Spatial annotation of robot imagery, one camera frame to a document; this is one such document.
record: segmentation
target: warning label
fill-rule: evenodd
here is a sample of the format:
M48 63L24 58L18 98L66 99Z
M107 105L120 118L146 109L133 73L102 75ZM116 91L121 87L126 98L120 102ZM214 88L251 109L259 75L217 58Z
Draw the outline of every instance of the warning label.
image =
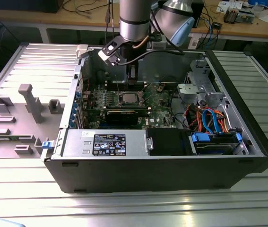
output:
M125 135L94 135L94 156L125 156Z

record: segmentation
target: computer case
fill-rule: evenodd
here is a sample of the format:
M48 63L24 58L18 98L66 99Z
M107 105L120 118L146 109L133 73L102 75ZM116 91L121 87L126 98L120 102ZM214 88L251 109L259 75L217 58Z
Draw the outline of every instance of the computer case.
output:
M196 28L198 26L203 7L204 7L203 0L193 0L191 3L191 8L193 11L192 16L195 19L193 28Z

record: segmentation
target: blue tab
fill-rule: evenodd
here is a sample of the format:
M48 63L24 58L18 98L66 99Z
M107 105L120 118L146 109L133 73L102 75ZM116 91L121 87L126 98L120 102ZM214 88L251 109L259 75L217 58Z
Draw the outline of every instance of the blue tab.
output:
M237 139L238 139L239 142L242 141L242 136L239 133L236 134L236 137L237 137Z
M70 127L74 127L74 126L75 126L75 123L74 123L72 120L70 120L70 121L69 121L69 126L70 126Z
M75 107L72 108L72 114L75 114L77 112L77 109Z
M191 137L192 137L192 141L193 142L197 142L198 141L198 138L197 138L197 136L195 134L193 134Z
M43 149L53 149L54 148L54 141L51 140L51 141L45 141L43 142L43 144L41 145L41 147Z
M192 135L192 141L210 141L210 137L206 133L195 133Z
M78 92L78 91L76 91L76 92L75 92L75 98L80 98L80 96L81 96L81 93Z

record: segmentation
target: blue cable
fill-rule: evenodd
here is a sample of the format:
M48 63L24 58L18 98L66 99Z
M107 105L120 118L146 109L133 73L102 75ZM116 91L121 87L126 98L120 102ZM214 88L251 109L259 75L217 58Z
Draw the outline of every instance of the blue cable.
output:
M213 28L211 27L211 24L210 24L210 22L208 20L204 19L204 21L206 21L208 23L209 30L210 30L209 40L208 40L207 45L205 46L205 49L207 49L209 47L209 44L210 44L210 41L211 41L211 37L213 35Z
M214 134L213 131L206 125L205 114L206 114L207 111L210 111L211 114L213 115L213 122L214 122L215 130L216 130L216 132L220 133L221 129L220 129L219 125L218 125L216 114L214 113L213 110L210 110L210 109L206 109L202 113L202 124L203 124L204 128L206 128L209 131L210 134Z

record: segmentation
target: gray fixture post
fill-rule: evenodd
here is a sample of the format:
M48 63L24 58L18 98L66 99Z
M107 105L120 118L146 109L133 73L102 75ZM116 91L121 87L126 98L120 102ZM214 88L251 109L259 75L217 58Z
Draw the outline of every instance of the gray fixture post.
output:
M31 114L36 123L41 123L43 121L43 117L40 114L40 110L35 102L35 98L32 95L32 85L31 84L21 84L19 86L18 92L24 96L26 100L26 104L31 111Z

